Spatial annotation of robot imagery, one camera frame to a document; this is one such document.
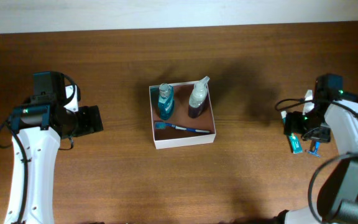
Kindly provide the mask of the teal toothpaste tube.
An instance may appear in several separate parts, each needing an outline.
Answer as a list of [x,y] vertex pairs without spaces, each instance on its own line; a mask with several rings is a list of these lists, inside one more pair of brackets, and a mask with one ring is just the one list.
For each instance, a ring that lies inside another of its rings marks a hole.
[[[281,111],[280,114],[282,116],[283,124],[286,124],[287,112],[286,111]],[[302,150],[301,143],[300,143],[300,140],[298,139],[298,137],[294,133],[291,133],[289,135],[285,134],[285,135],[286,135],[286,137],[288,139],[288,142],[289,142],[289,145],[291,147],[292,153],[293,154],[302,153],[303,150]]]

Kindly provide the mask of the blue disposable razor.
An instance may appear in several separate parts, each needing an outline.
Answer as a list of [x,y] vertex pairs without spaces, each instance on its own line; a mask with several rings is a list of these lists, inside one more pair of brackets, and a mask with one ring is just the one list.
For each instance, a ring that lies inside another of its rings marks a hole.
[[310,145],[310,148],[307,150],[307,153],[311,154],[312,156],[315,156],[315,157],[321,157],[318,154],[319,146],[320,146],[320,142],[312,141],[311,145]]

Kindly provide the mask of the blue white toothbrush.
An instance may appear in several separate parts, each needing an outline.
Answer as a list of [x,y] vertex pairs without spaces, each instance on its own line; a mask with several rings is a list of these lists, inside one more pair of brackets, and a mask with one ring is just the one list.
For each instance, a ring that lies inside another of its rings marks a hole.
[[192,132],[192,133],[209,134],[211,132],[211,131],[208,131],[208,130],[181,127],[181,126],[177,126],[177,125],[172,124],[172,123],[165,123],[165,122],[161,122],[161,121],[155,122],[155,129],[166,129],[166,128],[173,128],[173,129],[177,129],[177,130],[180,130],[180,131],[188,131],[188,132]]

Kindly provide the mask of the teal Listerine mouthwash bottle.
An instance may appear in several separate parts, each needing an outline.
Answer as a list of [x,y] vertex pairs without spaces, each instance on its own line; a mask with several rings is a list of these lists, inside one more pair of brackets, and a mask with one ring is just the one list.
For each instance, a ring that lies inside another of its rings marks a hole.
[[160,118],[162,120],[168,120],[172,116],[175,107],[174,88],[167,83],[163,83],[159,86],[158,90],[158,109]]

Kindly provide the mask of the clear foam pump bottle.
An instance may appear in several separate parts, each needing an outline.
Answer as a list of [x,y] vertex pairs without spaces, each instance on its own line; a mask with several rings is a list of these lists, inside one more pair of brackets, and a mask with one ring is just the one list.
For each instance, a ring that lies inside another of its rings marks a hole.
[[204,104],[208,95],[209,76],[205,76],[194,84],[193,91],[189,98],[188,116],[197,118],[204,110]]

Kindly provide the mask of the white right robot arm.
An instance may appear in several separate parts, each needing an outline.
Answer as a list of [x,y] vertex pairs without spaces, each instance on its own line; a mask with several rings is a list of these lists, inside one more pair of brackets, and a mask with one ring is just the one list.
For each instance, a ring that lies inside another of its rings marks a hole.
[[282,214],[284,223],[358,223],[358,95],[343,89],[340,75],[327,73],[316,79],[313,91],[295,99],[289,106],[275,107],[284,122],[284,135],[290,141],[299,134],[317,143],[335,140],[338,155],[322,163],[308,187],[308,206]]

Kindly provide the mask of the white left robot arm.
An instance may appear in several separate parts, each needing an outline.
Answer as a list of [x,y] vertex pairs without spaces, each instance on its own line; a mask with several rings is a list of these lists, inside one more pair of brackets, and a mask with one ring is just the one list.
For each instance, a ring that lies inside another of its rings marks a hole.
[[67,75],[38,72],[34,93],[3,123],[14,165],[5,223],[53,223],[53,181],[61,141],[103,130],[97,106],[79,106],[80,88]]

